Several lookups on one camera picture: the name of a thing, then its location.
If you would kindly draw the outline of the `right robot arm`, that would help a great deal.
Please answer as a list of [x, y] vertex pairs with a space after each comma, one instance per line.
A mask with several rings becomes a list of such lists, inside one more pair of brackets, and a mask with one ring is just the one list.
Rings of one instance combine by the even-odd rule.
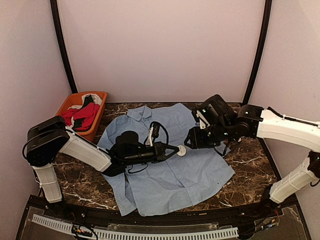
[[184, 140], [190, 149], [216, 148], [222, 142], [241, 138], [274, 140], [307, 149], [308, 155], [288, 175], [266, 189], [266, 198], [255, 205], [255, 213], [266, 217], [292, 194], [320, 182], [320, 123], [280, 114], [272, 107], [242, 105], [235, 111], [219, 95], [208, 98], [191, 112], [197, 126]]

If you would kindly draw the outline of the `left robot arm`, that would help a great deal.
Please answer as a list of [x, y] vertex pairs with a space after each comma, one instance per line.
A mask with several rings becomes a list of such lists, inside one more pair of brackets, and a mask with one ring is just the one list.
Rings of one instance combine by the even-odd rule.
[[110, 149], [103, 149], [72, 130], [58, 115], [28, 130], [22, 156], [33, 168], [51, 210], [58, 217], [67, 218], [71, 208], [63, 201], [54, 167], [58, 155], [70, 156], [106, 176], [115, 177], [127, 167], [161, 163], [181, 152], [183, 148], [169, 144], [168, 135], [165, 142], [156, 140], [164, 129], [154, 121], [144, 143], [136, 132], [129, 130], [117, 136]]

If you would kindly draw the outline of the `light blue shirt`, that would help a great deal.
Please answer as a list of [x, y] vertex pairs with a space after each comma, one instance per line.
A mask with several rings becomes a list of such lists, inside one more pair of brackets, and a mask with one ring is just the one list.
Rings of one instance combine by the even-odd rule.
[[[191, 111], [181, 103], [153, 109], [144, 105], [115, 118], [98, 146], [111, 149], [125, 131], [136, 132], [144, 141], [152, 122], [164, 126], [159, 140], [172, 146], [182, 145], [189, 129], [196, 125]], [[143, 217], [165, 215], [211, 198], [235, 173], [220, 156], [223, 150], [223, 145], [217, 149], [188, 149], [184, 156], [174, 155], [148, 167], [135, 165], [117, 176], [107, 176], [120, 214], [138, 211]]]

